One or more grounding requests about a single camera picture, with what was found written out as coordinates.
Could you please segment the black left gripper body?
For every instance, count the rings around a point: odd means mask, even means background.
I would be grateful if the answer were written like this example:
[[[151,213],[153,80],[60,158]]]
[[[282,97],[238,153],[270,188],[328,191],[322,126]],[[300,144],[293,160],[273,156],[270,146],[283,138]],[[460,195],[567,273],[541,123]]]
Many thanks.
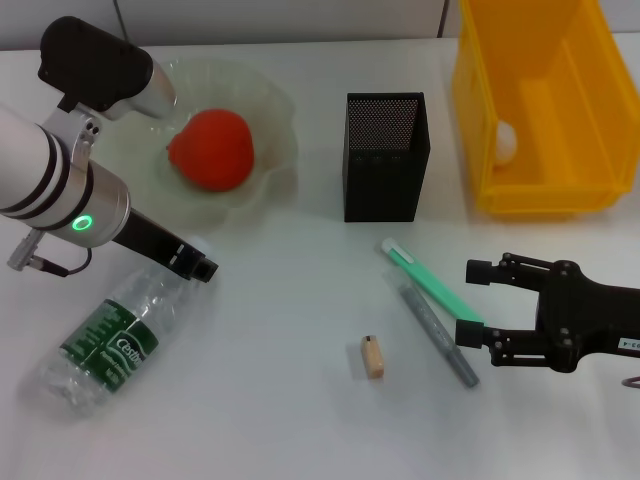
[[[176,237],[135,209],[130,210],[113,241],[166,268],[175,263]]]

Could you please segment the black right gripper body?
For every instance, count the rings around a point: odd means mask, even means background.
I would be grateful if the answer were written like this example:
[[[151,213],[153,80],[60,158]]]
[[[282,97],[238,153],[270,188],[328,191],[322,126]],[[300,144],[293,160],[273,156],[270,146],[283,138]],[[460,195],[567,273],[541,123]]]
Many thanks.
[[[597,283],[577,263],[561,260],[539,293],[536,329],[544,335],[546,365],[576,370],[591,354],[639,356],[639,291]]]

